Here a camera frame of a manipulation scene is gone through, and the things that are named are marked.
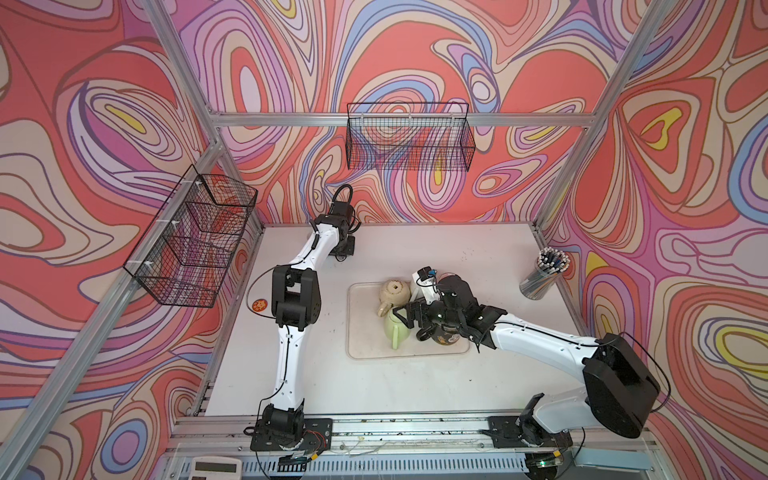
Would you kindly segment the beige rectangular tray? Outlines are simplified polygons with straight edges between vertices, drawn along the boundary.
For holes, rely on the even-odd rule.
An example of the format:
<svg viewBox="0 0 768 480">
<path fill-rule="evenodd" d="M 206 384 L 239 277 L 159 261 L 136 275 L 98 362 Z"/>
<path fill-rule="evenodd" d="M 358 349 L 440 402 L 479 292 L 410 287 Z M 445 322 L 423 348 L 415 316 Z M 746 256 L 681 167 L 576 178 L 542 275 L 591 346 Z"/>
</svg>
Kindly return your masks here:
<svg viewBox="0 0 768 480">
<path fill-rule="evenodd" d="M 469 351 L 469 342 L 462 339 L 450 346 L 439 345 L 432 339 L 419 341 L 416 329 L 398 350 L 390 347 L 385 335 L 385 317 L 377 316 L 379 283 L 357 283 L 348 290 L 347 354 L 355 360 L 459 355 Z"/>
</svg>

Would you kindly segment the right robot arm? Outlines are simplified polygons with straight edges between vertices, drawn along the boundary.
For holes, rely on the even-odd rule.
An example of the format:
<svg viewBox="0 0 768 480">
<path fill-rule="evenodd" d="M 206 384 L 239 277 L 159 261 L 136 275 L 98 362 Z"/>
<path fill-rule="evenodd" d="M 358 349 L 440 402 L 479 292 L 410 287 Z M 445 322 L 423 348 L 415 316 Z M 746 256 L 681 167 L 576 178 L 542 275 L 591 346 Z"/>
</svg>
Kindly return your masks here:
<svg viewBox="0 0 768 480">
<path fill-rule="evenodd" d="M 603 427 L 635 439 L 661 393 L 659 382 L 625 338 L 566 334 L 480 303 L 469 284 L 452 274 L 417 278 L 410 302 L 393 308 L 420 340 L 438 331 L 457 334 L 477 348 L 509 351 L 556 368 L 579 383 L 557 395 L 534 395 L 515 421 L 520 441 L 539 446 L 562 432 Z"/>
</svg>

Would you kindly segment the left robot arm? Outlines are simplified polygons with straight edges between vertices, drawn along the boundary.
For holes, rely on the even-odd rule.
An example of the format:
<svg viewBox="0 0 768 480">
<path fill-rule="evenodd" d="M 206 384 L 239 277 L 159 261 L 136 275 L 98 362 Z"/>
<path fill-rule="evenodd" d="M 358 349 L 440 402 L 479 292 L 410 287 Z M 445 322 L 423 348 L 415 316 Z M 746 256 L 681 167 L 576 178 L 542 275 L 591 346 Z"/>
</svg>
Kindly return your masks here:
<svg viewBox="0 0 768 480">
<path fill-rule="evenodd" d="M 312 233 L 296 256 L 272 269 L 270 307 L 278 326 L 278 366 L 274 392 L 260 401 L 263 422 L 272 427 L 287 431 L 301 424 L 305 340 L 322 309 L 318 271 L 330 257 L 354 254 L 358 228 L 352 203 L 333 200 L 312 221 Z"/>
</svg>

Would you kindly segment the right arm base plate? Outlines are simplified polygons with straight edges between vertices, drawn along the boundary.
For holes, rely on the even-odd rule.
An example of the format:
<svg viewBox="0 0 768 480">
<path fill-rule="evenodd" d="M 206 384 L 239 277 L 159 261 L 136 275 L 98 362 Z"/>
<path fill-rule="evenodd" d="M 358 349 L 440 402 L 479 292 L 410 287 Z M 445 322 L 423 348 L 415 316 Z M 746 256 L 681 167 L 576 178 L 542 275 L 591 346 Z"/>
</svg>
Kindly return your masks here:
<svg viewBox="0 0 768 480">
<path fill-rule="evenodd" d="M 561 450 L 573 445 L 569 432 L 549 433 L 533 420 L 518 416 L 490 416 L 488 427 L 480 431 L 495 448 L 550 448 Z"/>
</svg>

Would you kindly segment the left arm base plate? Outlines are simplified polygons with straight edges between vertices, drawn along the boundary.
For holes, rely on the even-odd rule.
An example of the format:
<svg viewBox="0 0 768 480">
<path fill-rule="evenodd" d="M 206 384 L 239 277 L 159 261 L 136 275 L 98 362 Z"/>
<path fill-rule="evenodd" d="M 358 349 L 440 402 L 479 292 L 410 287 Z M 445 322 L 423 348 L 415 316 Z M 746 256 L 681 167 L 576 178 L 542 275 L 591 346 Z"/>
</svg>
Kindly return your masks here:
<svg viewBox="0 0 768 480">
<path fill-rule="evenodd" d="M 304 452 L 322 453 L 332 445 L 333 419 L 329 417 L 305 419 L 296 432 L 283 431 L 267 426 L 258 420 L 244 433 L 250 434 L 250 450 L 254 452 Z"/>
</svg>

